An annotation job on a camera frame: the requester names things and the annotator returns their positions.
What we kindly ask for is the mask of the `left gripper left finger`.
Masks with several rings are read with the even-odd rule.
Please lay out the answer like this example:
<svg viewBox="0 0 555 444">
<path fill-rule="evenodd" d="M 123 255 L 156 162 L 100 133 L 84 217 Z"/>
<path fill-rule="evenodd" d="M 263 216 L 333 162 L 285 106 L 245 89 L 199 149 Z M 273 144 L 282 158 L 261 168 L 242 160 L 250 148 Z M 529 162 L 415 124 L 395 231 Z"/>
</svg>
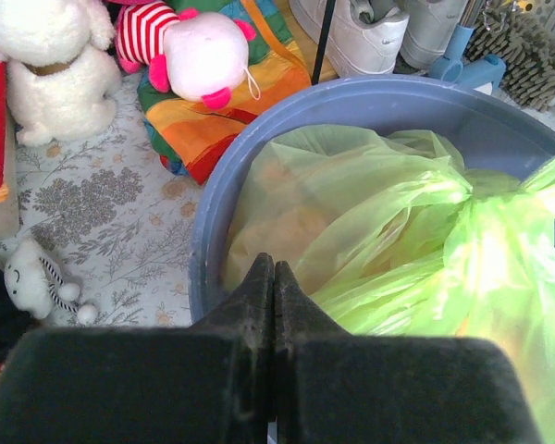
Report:
<svg viewBox="0 0 555 444">
<path fill-rule="evenodd" d="M 35 328 L 0 375 L 0 443 L 267 443 L 272 258 L 190 327 Z"/>
</svg>

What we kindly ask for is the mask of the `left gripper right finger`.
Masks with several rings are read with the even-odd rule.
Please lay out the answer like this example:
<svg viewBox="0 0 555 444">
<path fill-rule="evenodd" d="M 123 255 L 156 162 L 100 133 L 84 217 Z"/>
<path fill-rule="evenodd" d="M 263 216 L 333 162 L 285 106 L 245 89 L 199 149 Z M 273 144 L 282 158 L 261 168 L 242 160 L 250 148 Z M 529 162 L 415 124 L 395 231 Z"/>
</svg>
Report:
<svg viewBox="0 0 555 444">
<path fill-rule="evenodd" d="M 507 355 L 482 339 L 354 336 L 280 262 L 280 443 L 538 443 Z"/>
</svg>

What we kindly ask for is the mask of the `green plastic trash bag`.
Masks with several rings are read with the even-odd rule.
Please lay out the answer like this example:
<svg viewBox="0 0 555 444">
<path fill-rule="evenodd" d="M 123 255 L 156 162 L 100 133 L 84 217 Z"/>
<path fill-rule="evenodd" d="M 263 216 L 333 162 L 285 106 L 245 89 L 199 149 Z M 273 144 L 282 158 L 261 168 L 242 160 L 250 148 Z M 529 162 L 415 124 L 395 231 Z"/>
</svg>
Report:
<svg viewBox="0 0 555 444">
<path fill-rule="evenodd" d="M 226 252 L 226 290 L 267 253 L 352 334 L 497 342 L 555 443 L 555 155 L 519 180 L 429 130 L 301 127 L 254 158 Z"/>
</svg>

